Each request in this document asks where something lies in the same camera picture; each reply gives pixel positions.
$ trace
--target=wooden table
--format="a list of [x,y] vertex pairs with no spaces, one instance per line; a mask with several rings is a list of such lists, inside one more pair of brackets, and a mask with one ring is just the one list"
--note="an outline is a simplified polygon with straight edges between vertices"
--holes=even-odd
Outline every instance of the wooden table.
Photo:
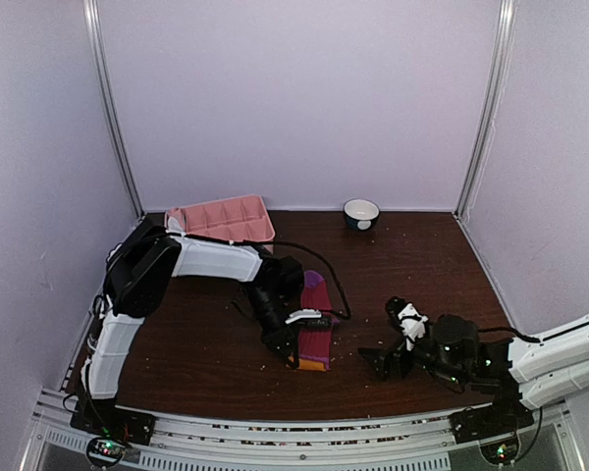
[[[334,333],[331,371],[293,371],[260,342],[259,326],[230,306],[235,282],[171,281],[157,313],[137,334],[123,371],[119,403],[204,417],[322,420],[394,416],[474,405],[489,400],[454,394],[423,370],[378,381],[360,346],[388,345],[396,333],[384,304],[393,295],[413,302],[431,319],[455,313],[480,327],[508,325],[478,261],[450,214],[383,213],[366,233],[345,228],[337,212],[271,212],[277,239],[303,243],[334,265],[353,319]],[[285,247],[305,269],[328,280],[327,270]]]

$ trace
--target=pink tray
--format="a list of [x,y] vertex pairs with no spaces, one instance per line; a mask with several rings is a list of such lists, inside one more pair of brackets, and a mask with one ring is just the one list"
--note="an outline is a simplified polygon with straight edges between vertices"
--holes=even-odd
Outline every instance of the pink tray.
[[173,208],[166,213],[166,228],[221,240],[273,240],[275,230],[264,201],[257,195],[221,199]]

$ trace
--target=white wall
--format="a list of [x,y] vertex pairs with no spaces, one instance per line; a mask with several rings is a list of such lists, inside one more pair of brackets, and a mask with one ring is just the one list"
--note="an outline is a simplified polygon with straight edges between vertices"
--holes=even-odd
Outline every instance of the white wall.
[[498,0],[100,3],[147,209],[253,192],[273,208],[455,207]]
[[[520,0],[469,233],[517,327],[589,311],[589,1]],[[589,392],[568,401],[589,459]]]
[[0,470],[130,229],[81,0],[0,1]]

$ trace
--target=pink plastic container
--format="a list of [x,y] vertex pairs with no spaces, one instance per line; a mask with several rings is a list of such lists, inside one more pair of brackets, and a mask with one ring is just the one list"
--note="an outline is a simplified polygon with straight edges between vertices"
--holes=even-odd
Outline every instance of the pink plastic container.
[[275,238],[264,201],[257,195],[173,208],[166,213],[165,224],[171,231],[221,240],[263,242]]

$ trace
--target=bowl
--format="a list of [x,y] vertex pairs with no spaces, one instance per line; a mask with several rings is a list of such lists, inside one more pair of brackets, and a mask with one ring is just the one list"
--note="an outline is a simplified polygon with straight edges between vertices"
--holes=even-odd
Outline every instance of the bowl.
[[356,231],[368,231],[380,217],[380,208],[367,199],[351,199],[343,206],[347,226]]

